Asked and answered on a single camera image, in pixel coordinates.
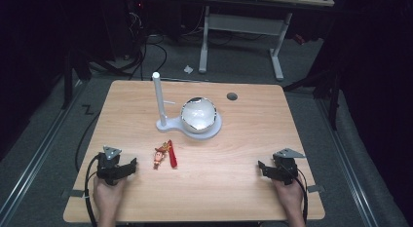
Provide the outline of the person's right hand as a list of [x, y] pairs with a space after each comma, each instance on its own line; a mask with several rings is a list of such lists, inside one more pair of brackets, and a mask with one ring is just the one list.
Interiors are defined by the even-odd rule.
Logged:
[[272, 180], [279, 201], [288, 217], [302, 215], [303, 192], [300, 183], [293, 180], [285, 185], [282, 181]]

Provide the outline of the black stand leg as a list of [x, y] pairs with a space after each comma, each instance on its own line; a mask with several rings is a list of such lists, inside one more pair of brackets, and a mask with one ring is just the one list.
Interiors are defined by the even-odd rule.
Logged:
[[76, 73], [81, 81], [89, 81], [92, 78], [89, 63], [83, 51], [71, 50], [64, 57], [64, 96], [62, 109], [66, 109], [69, 106], [73, 97], [73, 73]]
[[315, 85], [313, 90], [314, 98], [329, 98], [327, 108], [327, 120], [333, 130], [337, 130], [336, 115], [339, 107], [338, 98], [340, 92], [340, 81], [342, 69], [327, 69], [321, 73], [310, 75], [304, 79], [283, 87], [285, 92], [291, 92], [299, 87]]

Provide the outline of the white hook stand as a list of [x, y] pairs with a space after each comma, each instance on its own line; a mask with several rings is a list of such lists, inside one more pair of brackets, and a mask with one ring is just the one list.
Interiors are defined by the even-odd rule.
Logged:
[[156, 123], [156, 127], [160, 132], [180, 131], [186, 134], [187, 136], [197, 139], [197, 140], [206, 140], [206, 139], [213, 138], [220, 132], [221, 127], [222, 127], [222, 117], [218, 113], [217, 109], [216, 109], [217, 116], [216, 116], [214, 125], [211, 127], [210, 130], [208, 130], [207, 132], [203, 132], [203, 133], [191, 133], [184, 128], [181, 122], [180, 112], [181, 112], [182, 106], [187, 101], [181, 106], [179, 115], [177, 117], [175, 118], [168, 117], [166, 109], [165, 109], [166, 102], [164, 101], [164, 97], [163, 97], [161, 75], [159, 72], [152, 73], [152, 81], [154, 82], [155, 94], [156, 94], [158, 111], [159, 111], [159, 120]]

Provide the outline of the desk with white frame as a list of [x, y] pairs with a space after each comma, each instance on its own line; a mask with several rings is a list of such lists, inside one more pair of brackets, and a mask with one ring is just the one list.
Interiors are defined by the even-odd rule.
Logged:
[[[333, 0], [251, 0], [253, 3], [279, 3], [282, 6], [303, 6], [315, 7], [322, 9], [323, 7], [331, 8], [335, 2]], [[276, 41], [273, 48], [269, 50], [269, 55], [273, 64], [275, 77], [278, 81], [283, 80], [282, 68], [279, 60], [279, 52], [282, 47], [287, 29], [292, 18], [292, 11], [285, 13], [282, 19], [270, 19], [266, 17], [253, 16], [236, 16], [232, 13], [212, 13], [209, 6], [205, 6], [204, 14], [204, 31], [203, 44], [200, 53], [199, 72], [207, 72], [207, 57], [208, 57], [208, 34], [211, 30], [241, 32], [257, 35], [276, 36]]]

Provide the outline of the white shiny round bowl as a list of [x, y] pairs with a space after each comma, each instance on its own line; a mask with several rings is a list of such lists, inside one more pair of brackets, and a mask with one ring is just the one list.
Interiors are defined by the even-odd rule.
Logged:
[[217, 116], [216, 107], [205, 97], [193, 97], [181, 108], [180, 118], [184, 128], [191, 133], [211, 129]]

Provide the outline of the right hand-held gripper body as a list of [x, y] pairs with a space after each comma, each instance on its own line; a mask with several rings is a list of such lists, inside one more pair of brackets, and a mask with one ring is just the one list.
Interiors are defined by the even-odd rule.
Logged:
[[291, 184], [293, 179], [298, 176], [298, 167], [295, 162], [296, 158], [304, 159], [305, 155], [290, 148], [285, 148], [274, 153], [273, 160], [275, 167], [272, 168], [270, 177], [283, 182], [285, 185]]

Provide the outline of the person's left hand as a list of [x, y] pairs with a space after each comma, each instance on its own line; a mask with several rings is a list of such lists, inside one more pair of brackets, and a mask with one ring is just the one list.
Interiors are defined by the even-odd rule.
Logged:
[[114, 186], [108, 185], [103, 179], [94, 179], [94, 202], [103, 216], [115, 216], [123, 198], [125, 178], [120, 179]]

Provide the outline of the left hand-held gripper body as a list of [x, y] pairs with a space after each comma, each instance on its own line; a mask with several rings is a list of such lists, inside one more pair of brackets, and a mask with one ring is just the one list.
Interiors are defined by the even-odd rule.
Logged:
[[103, 146], [103, 152], [98, 154], [97, 177], [103, 179], [108, 185], [114, 186], [124, 177], [121, 176], [122, 167], [120, 166], [121, 149], [107, 145]]

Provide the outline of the metal floor rail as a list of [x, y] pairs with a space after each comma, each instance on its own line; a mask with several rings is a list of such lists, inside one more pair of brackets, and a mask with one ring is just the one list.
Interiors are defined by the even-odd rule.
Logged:
[[357, 206], [357, 210], [362, 219], [364, 227], [379, 227], [377, 219], [372, 211], [372, 208], [369, 202], [367, 201], [364, 189], [362, 188], [357, 178], [356, 171], [353, 168], [349, 160], [349, 157], [346, 153], [340, 135], [336, 130], [333, 129], [329, 122], [328, 109], [325, 102], [323, 100], [316, 99], [315, 103], [332, 138], [334, 144], [334, 151], [338, 159], [338, 164], [348, 184], [349, 190]]
[[0, 162], [0, 227], [6, 227], [44, 164], [73, 102], [88, 85], [76, 81], [73, 96], [63, 104], [65, 87], [60, 82], [30, 117], [28, 125]]

